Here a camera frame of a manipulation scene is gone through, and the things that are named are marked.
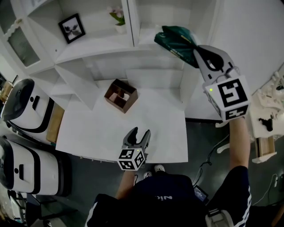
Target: potted plant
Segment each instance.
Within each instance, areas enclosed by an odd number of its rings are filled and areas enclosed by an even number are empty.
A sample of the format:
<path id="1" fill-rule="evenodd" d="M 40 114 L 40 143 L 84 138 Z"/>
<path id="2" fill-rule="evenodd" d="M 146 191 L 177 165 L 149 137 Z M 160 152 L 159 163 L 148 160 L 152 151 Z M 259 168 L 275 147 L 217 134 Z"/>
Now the potted plant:
<path id="1" fill-rule="evenodd" d="M 118 23 L 115 25 L 117 32 L 119 34 L 126 33 L 123 9 L 120 6 L 117 6 L 116 8 L 108 7 L 107 10 L 109 14 L 118 21 Z"/>

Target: shoe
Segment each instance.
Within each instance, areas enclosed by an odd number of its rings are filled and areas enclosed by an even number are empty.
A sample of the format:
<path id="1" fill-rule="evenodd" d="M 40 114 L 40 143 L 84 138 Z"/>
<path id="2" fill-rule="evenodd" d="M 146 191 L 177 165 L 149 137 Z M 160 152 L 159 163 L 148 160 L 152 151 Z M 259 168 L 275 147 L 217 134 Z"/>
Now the shoe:
<path id="1" fill-rule="evenodd" d="M 163 171 L 163 172 L 165 172 L 165 168 L 164 168 L 164 166 L 161 165 L 161 164 L 156 164 L 155 167 L 154 167 L 154 169 L 155 169 L 155 172 L 158 172 L 158 171 Z"/>
<path id="2" fill-rule="evenodd" d="M 150 171 L 147 171 L 146 173 L 144 173 L 144 179 L 147 177 L 152 176 L 153 174 Z"/>

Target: white table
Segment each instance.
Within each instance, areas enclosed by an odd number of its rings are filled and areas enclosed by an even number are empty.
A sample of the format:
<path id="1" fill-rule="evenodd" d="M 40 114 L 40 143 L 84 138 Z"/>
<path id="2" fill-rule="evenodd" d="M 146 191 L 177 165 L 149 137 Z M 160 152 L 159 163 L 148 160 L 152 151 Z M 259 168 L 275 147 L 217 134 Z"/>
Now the white table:
<path id="1" fill-rule="evenodd" d="M 123 138 L 138 127 L 137 141 L 150 129 L 147 163 L 188 161 L 184 108 L 179 89 L 138 89 L 138 100 L 122 113 L 104 94 L 110 83 L 99 85 L 93 110 L 72 96 L 65 110 L 56 149 L 95 160 L 117 161 Z"/>
<path id="2" fill-rule="evenodd" d="M 268 138 L 273 135 L 284 135 L 284 114 L 279 114 L 275 108 L 264 108 L 260 105 L 257 92 L 252 96 L 252 103 L 249 111 L 252 121 L 252 131 L 255 138 Z M 266 126 L 262 125 L 259 118 L 268 120 L 270 115 L 276 116 L 277 119 L 272 120 L 273 130 L 267 131 Z"/>

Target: sleeve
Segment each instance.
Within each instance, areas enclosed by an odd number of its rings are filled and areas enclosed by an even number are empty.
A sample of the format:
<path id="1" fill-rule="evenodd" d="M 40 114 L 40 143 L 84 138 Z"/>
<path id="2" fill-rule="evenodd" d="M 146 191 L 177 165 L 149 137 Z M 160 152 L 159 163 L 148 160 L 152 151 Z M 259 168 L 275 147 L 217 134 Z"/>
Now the sleeve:
<path id="1" fill-rule="evenodd" d="M 118 210 L 118 200 L 104 194 L 99 194 L 90 209 L 85 227 L 102 226 L 114 219 Z"/>
<path id="2" fill-rule="evenodd" d="M 234 226 L 242 227 L 249 218 L 251 199 L 248 169 L 237 166 L 228 173 L 207 208 L 226 210 L 231 215 Z"/>

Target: black t-shirt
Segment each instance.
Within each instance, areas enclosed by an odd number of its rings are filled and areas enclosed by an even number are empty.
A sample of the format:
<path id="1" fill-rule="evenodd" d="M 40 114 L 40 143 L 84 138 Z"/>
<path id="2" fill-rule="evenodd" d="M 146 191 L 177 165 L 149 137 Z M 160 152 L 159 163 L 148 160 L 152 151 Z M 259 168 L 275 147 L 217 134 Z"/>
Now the black t-shirt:
<path id="1" fill-rule="evenodd" d="M 99 194 L 87 226 L 206 226 L 206 206 L 195 196 L 191 180 L 182 175 L 148 177 L 124 200 Z"/>
<path id="2" fill-rule="evenodd" d="M 248 169 L 238 166 L 227 175 L 205 206 L 194 194 L 191 180 L 183 175 L 163 174 L 138 182 L 127 199 L 99 194 L 86 227 L 94 226 L 206 226 L 208 210 L 226 210 L 234 226 L 243 227 L 249 217 L 251 195 Z"/>

